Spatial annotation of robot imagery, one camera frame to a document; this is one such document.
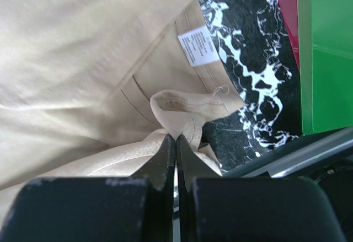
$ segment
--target red object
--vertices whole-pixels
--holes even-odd
[[[299,69],[298,9],[297,0],[279,0],[289,40]]]

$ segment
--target white tag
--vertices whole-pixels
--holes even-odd
[[[205,25],[181,34],[178,38],[192,67],[220,60]]]

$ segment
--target black plastic part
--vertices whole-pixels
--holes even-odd
[[[342,160],[312,178],[326,192],[348,241],[353,241],[353,162]]]
[[[141,241],[148,179],[36,179],[17,196],[1,242]]]
[[[191,184],[193,179],[219,178],[190,148],[186,138],[180,136],[176,141],[176,163],[178,168],[180,239],[181,242],[197,241],[195,233],[195,205]]]
[[[31,181],[8,213],[0,241],[172,241],[174,168],[168,135],[131,178]]]
[[[346,241],[313,181],[197,179],[193,188],[198,242]]]

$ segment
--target marbled cover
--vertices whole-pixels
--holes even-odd
[[[278,0],[199,0],[225,69],[246,106],[207,123],[222,172],[301,135],[299,73]]]

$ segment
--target wrinkled fabric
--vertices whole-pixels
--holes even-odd
[[[177,35],[204,25],[197,0],[0,5],[2,216],[37,176],[131,175],[167,133],[220,174],[202,126],[243,102],[220,61],[186,59]]]

